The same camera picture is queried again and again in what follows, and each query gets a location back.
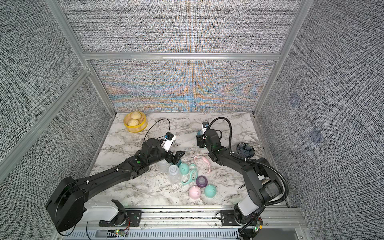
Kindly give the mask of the pink bottle cap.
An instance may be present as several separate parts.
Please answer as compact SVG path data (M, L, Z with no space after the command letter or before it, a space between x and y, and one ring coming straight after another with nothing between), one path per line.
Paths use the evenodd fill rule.
M189 197L193 200L197 200L201 197L202 192L198 186L191 186L188 191Z

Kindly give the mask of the purple nipple collar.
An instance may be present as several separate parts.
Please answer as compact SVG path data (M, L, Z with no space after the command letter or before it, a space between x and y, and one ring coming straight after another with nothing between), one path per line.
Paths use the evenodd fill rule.
M205 188L208 185L208 179L205 176L198 176L196 179L196 185L199 188Z

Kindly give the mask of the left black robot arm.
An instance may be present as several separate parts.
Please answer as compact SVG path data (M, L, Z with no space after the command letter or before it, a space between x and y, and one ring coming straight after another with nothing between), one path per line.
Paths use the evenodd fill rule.
M141 150L113 168L77 180L71 176L62 179L46 203L56 230L64 232L75 227L87 212L85 203L97 194L139 177L162 160L176 164L186 153L166 151L161 144L157 139L148 139Z

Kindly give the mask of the lower beige bun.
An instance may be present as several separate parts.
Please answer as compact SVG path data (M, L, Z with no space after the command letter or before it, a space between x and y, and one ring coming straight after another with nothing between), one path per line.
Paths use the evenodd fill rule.
M128 126L129 127L134 127L140 124L140 121L138 119L130 119L128 121Z

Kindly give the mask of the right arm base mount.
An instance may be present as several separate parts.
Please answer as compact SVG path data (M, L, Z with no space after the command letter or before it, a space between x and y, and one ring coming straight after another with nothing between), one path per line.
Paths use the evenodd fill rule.
M221 210L219 215L222 226L225 227L245 226L248 222L247 219L242 219L240 215L236 214L234 210Z

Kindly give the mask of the upper beige bun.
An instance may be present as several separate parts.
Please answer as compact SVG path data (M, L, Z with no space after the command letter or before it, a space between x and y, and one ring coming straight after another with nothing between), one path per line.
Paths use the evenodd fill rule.
M138 120L138 119L140 119L142 117L142 114L139 111L134 111L134 112L131 112L130 117L132 119Z

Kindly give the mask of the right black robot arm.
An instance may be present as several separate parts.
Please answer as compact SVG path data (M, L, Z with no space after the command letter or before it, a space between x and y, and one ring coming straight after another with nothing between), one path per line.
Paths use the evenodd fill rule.
M235 219L239 224L253 221L265 207L279 204L288 197L289 188L286 179L266 159L255 160L235 154L222 146L215 130L198 133L196 138L197 146L206 148L213 162L242 174L247 195L234 206Z

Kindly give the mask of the mint bottle cap middle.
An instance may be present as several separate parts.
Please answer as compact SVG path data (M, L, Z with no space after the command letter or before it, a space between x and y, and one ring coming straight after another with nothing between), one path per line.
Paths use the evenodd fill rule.
M181 163L179 165L179 171L182 176L186 176L190 172L190 166L186 163Z

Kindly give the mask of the beige bun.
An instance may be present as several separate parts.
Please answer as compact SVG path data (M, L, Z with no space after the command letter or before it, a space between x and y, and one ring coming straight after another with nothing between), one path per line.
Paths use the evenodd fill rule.
M129 127L134 127L140 124L140 121L138 119L130 119L128 121L128 126Z
M131 112L130 117L132 119L138 120L138 119L140 119L142 117L142 114L139 111L134 111L134 112Z

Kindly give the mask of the mint bottle cap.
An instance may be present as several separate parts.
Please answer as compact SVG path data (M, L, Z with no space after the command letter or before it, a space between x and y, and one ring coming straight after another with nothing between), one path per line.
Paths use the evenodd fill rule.
M204 188L204 194L207 198L214 198L217 194L217 188L216 186L212 185L212 184L208 184L205 186Z
M181 163L179 165L179 171L182 176L186 176L190 172L190 166L186 163Z

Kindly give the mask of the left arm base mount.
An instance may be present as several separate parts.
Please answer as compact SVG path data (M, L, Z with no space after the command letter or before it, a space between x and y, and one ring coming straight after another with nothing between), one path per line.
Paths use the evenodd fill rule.
M99 227L138 227L142 218L141 210L126 210L118 213L111 221L99 221Z

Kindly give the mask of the yellow steamer basket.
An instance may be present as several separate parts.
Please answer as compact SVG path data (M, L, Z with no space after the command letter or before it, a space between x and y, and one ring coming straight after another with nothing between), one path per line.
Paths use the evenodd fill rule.
M140 111L127 114L124 117L123 123L130 133L139 133L148 125L146 115Z

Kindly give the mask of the clear bottle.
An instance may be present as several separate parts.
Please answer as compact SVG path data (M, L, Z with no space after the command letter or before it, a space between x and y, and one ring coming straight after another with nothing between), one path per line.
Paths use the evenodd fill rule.
M169 171L169 167L171 166L171 163L168 163L166 160L162 160L158 162L158 168L161 173L167 173Z
M170 165L169 166L169 181L173 184L180 183L182 180L182 174L180 172L180 169L177 165Z

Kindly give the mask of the dark blue flower dish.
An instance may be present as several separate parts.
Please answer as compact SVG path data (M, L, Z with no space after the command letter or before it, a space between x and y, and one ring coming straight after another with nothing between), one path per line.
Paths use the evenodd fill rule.
M236 147L238 155L244 158L252 158L255 155L255 149L251 144L239 143Z

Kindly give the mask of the clear bottle left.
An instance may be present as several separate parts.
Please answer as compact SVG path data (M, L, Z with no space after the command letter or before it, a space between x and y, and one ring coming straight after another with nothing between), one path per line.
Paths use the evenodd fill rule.
M162 160L158 162L158 168L161 173L167 173L169 171L169 167L171 166L171 163L168 163L166 160Z

